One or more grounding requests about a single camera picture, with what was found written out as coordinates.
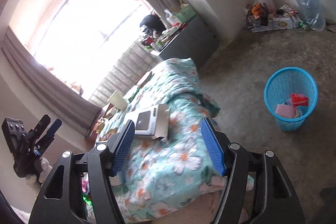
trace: floral bedspread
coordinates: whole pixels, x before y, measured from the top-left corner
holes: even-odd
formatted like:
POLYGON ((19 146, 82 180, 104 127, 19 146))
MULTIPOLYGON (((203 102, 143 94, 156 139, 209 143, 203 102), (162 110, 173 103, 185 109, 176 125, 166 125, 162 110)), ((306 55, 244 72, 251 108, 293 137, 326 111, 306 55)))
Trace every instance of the floral bedspread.
POLYGON ((97 137, 103 140, 109 129, 122 130, 127 112, 160 103, 170 107, 169 140, 135 137, 124 165, 125 183, 113 187, 126 223, 172 213, 202 194, 222 189, 226 182, 216 175, 200 132, 202 119, 214 118, 220 108, 199 88, 193 61, 169 59, 152 71, 152 79, 97 137))

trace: concrete floor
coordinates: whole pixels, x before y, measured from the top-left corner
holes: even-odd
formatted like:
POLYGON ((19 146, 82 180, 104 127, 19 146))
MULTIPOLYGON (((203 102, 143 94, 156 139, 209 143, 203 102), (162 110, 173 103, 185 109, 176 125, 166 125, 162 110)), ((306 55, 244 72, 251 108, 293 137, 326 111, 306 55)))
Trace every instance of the concrete floor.
POLYGON ((219 48, 199 72, 201 85, 221 106, 216 118, 229 139, 249 151, 273 150, 300 198, 307 222, 323 205, 319 192, 336 184, 336 34, 243 31, 219 48), (319 88, 314 112, 294 133, 275 124, 263 100, 278 69, 308 71, 319 88))

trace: green basket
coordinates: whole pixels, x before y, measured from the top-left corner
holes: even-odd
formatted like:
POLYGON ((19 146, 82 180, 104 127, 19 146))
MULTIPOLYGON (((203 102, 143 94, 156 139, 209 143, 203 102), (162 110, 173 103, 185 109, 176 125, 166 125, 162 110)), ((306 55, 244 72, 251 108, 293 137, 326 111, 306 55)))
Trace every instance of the green basket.
POLYGON ((196 13, 189 5, 181 9, 178 13, 175 14, 181 23, 191 22, 195 17, 196 13))

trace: red paper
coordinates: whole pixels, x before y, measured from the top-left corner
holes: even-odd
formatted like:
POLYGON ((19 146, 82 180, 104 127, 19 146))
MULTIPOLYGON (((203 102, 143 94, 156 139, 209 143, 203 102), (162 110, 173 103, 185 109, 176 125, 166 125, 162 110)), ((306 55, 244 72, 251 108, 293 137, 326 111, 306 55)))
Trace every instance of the red paper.
POLYGON ((293 107, 297 106, 308 106, 309 98, 298 93, 293 93, 290 95, 293 107))

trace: paper cup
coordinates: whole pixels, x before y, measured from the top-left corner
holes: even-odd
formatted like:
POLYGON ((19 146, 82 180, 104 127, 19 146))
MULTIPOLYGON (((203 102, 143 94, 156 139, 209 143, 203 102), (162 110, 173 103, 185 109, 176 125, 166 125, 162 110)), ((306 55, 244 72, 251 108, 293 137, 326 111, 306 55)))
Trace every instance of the paper cup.
POLYGON ((113 92, 111 97, 108 99, 107 103, 113 104, 116 108, 120 110, 125 110, 127 107, 127 101, 122 97, 122 95, 116 90, 113 92))

